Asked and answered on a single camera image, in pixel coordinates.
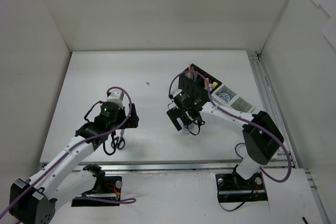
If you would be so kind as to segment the black handled scissors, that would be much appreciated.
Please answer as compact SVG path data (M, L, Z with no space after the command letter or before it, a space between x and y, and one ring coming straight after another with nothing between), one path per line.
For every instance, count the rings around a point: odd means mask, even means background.
M114 151L122 150L125 147L124 132L125 130L122 129L119 136L116 136L115 132L111 134L111 147Z

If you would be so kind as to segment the orange cap highlighter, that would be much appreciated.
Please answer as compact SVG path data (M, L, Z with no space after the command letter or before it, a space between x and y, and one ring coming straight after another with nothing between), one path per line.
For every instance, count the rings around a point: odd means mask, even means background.
M205 83L205 86L209 85L209 78L205 78L204 83Z

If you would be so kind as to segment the blue patterned tape roll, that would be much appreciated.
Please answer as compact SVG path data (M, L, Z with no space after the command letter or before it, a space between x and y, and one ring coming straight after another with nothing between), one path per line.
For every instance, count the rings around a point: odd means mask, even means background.
M221 89L218 92L217 96L225 103L228 103L232 99L234 94L232 94L232 92L229 89Z

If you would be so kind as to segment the yellow highlighter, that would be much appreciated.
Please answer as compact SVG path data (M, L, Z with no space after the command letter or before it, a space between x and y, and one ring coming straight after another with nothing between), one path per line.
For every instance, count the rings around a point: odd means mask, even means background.
M218 86L218 83L217 83L217 82L213 82L213 83L212 83L212 89L215 89L217 86Z

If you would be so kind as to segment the pink blue tape roll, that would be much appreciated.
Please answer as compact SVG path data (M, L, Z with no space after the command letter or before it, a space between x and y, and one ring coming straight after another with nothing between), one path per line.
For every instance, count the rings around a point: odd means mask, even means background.
M190 125L183 125L182 129L186 132L186 134L196 135L197 133L197 126L194 123Z

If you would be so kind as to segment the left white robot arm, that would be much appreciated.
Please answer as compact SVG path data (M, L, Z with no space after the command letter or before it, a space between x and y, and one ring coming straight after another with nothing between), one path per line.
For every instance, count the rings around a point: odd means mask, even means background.
M11 185L7 212L21 223L50 223L63 205L77 197L111 203L95 197L106 193L106 174L99 165L89 164L76 174L72 171L100 146L105 147L117 130L138 127L139 117L134 103L129 103L128 112L121 102L98 103L100 113L93 121L86 120L50 163L29 179Z

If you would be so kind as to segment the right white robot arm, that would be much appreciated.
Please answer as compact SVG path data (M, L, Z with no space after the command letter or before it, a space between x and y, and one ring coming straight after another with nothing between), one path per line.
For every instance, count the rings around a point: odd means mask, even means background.
M249 185L254 173L284 147L282 134L265 111L253 114L224 108L213 101L192 98L181 89L169 94L169 98L175 106L167 115L178 131L183 128L189 131L192 125L200 129L204 124L214 124L243 137L247 154L232 175L233 184L238 188Z

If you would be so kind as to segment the white two-compartment organizer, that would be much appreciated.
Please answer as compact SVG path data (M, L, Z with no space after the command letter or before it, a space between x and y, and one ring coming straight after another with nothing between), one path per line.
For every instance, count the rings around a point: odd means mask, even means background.
M228 103L225 103L223 100L221 100L217 96L218 92L221 89L229 89L232 92L232 94L234 94L234 96L232 97L232 99ZM215 90L213 90L212 98L218 104L221 104L223 106L226 106L228 108L231 108L231 109L234 109L234 110L237 110L237 111L240 111L240 112L252 113L256 109L256 106L249 103L248 100L244 99L243 97L241 97L239 94L237 94L235 91L233 91L231 88L229 88L228 86L226 86L224 84L218 86Z

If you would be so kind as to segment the black two-compartment organizer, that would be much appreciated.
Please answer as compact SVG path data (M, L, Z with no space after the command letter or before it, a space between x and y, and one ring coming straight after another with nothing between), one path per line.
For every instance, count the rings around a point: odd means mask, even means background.
M193 63L191 64L191 68L196 69L196 71L198 73L197 81L196 82L193 81L194 71L192 70L193 71L192 73L185 73L183 76L179 77L178 88L183 90L190 97L197 98L197 99L202 99L203 101L208 102L209 101L208 91L207 91L207 87L205 86L205 83L204 83L205 78L209 78L209 83L211 83L211 84L213 82L217 82L218 86L222 85L222 82L219 81L218 79L214 78L209 73L207 73L206 71L199 68L197 65L195 65ZM210 88L210 94L212 94L213 90L215 90L215 89Z

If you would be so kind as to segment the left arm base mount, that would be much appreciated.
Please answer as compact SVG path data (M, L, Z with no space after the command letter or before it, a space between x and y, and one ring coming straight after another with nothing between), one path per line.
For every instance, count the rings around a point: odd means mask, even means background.
M78 199L73 199L71 207L116 207L120 206L121 188L116 184L122 182L119 175L107 175L97 164L83 168L89 171L96 182L91 190L82 193Z

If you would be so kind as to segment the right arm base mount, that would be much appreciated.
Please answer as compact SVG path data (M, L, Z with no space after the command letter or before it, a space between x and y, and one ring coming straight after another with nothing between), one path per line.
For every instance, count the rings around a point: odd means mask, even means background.
M217 201L226 212L236 211L248 202L268 201L261 172L255 172L244 180L234 168L232 173L215 174L215 180Z

